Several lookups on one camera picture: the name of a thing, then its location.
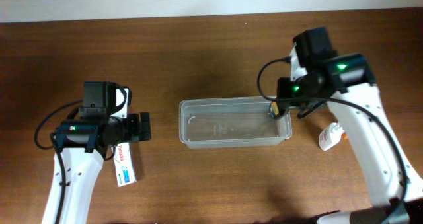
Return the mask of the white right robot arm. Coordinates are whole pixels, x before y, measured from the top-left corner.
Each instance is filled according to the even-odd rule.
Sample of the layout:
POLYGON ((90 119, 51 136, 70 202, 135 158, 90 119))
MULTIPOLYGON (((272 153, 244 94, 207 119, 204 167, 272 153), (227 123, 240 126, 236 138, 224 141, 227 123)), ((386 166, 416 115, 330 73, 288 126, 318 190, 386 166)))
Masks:
POLYGON ((350 140, 363 171, 372 207, 333 211, 308 223, 421 223, 422 178, 414 170, 385 115, 365 57, 322 52, 281 58, 291 77, 278 81, 277 116, 297 106, 327 104, 350 140))

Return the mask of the white pump lotion bottle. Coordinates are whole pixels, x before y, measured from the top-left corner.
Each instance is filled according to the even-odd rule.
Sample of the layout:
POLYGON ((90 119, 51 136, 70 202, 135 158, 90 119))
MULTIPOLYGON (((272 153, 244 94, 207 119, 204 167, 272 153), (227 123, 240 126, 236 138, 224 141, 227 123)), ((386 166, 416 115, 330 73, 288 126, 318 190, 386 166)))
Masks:
POLYGON ((338 144, 344 134, 344 129, 341 123, 331 123, 326 127, 319 135, 319 147, 323 151, 327 151, 330 148, 338 144))

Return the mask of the dark syrup bottle white cap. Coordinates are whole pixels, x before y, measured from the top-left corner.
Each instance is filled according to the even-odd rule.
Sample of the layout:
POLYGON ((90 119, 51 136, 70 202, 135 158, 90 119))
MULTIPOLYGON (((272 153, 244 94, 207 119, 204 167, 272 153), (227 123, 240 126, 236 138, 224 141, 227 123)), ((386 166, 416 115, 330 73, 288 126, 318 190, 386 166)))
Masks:
POLYGON ((279 120, 280 118, 285 116, 289 112, 289 110, 284 107, 280 108, 277 102, 271 102, 269 105, 268 112, 273 119, 279 120))

